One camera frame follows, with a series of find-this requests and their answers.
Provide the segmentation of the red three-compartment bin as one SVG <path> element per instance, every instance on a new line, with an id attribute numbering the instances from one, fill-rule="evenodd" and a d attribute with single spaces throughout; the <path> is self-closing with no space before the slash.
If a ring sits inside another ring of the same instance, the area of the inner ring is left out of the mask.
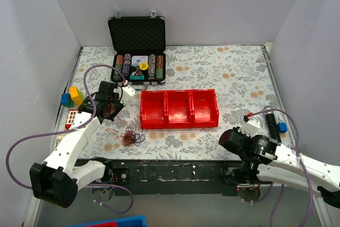
<path id="1" fill-rule="evenodd" d="M 142 129 L 215 128 L 219 122 L 213 89 L 143 91 Z"/>

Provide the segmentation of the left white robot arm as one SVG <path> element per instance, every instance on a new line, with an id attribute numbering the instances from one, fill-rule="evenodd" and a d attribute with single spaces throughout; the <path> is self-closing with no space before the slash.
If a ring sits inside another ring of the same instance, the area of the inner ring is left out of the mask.
<path id="1" fill-rule="evenodd" d="M 134 94 L 129 85 L 120 87 L 102 81 L 99 90 L 84 99 L 68 134 L 43 163 L 34 163 L 30 168 L 34 197 L 67 208 L 85 186 L 95 181 L 101 184 L 112 181 L 109 160 L 103 157 L 94 157 L 82 166 L 75 164 L 103 120 L 113 121 Z"/>

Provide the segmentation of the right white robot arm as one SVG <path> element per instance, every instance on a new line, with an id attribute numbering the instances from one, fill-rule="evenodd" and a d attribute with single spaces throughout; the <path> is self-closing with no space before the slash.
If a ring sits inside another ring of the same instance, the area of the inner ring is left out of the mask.
<path id="1" fill-rule="evenodd" d="M 268 181 L 311 190 L 323 201 L 339 207 L 339 166 L 309 158 L 264 135 L 247 136 L 236 128 L 225 131 L 219 145 L 242 160 L 232 171 L 237 184 Z"/>

